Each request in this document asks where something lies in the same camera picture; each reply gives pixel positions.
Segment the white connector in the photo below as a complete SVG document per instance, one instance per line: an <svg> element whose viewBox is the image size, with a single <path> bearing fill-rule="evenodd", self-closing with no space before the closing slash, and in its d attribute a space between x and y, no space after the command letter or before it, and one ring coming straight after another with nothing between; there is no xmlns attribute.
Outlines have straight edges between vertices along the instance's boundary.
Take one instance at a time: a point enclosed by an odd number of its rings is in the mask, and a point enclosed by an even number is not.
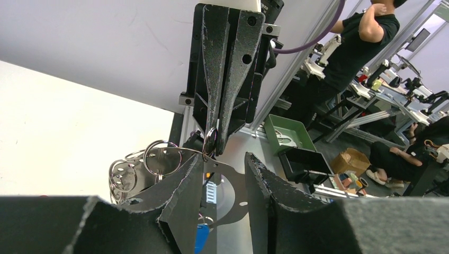
<svg viewBox="0 0 449 254"><path fill-rule="evenodd" d="M200 4L213 4L229 8L261 12L261 0L200 0Z"/></svg>

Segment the hole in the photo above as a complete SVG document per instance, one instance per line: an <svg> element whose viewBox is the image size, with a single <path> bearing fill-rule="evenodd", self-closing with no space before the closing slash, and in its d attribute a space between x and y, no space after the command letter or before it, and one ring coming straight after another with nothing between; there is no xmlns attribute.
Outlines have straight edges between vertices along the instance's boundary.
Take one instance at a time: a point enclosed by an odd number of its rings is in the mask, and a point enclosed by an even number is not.
<svg viewBox="0 0 449 254"><path fill-rule="evenodd" d="M243 56L243 58L241 60L243 61L244 64L248 65L251 63L253 58L250 55L246 54Z"/></svg>
<svg viewBox="0 0 449 254"><path fill-rule="evenodd" d="M255 26L256 23L257 23L256 17L251 16L251 17L248 18L248 25L250 25L250 26Z"/></svg>
<svg viewBox="0 0 449 254"><path fill-rule="evenodd" d="M137 205L143 202L142 198L133 197L127 200L127 203L130 205Z"/></svg>

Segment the seated person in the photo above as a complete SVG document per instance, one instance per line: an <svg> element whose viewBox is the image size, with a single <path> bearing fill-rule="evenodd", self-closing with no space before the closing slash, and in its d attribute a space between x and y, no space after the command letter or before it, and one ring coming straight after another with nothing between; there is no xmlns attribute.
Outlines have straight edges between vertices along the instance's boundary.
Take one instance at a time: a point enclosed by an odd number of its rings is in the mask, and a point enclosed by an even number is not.
<svg viewBox="0 0 449 254"><path fill-rule="evenodd" d="M429 125L415 136L417 126L413 124L410 128L411 146L406 151L389 148L381 142L371 145L371 167L366 171L368 177L388 188L404 188L403 181L412 181L416 171L428 164L428 161L421 161L411 154L421 150L426 140L438 146L449 143L449 116Z"/></svg>

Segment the green tray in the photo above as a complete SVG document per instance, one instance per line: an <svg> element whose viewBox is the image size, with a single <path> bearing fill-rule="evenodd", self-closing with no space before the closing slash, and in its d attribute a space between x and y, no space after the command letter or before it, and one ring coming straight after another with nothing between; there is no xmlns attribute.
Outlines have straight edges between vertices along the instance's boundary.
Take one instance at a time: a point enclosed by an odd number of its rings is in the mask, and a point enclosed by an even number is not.
<svg viewBox="0 0 449 254"><path fill-rule="evenodd" d="M291 147L282 145L277 140L275 130L280 131L283 135L287 135L293 139L298 148L304 148L317 151L315 145L310 139L309 133L301 122L283 118L277 115L268 115L265 119L265 133L270 143L271 150L274 155L290 149Z"/></svg>

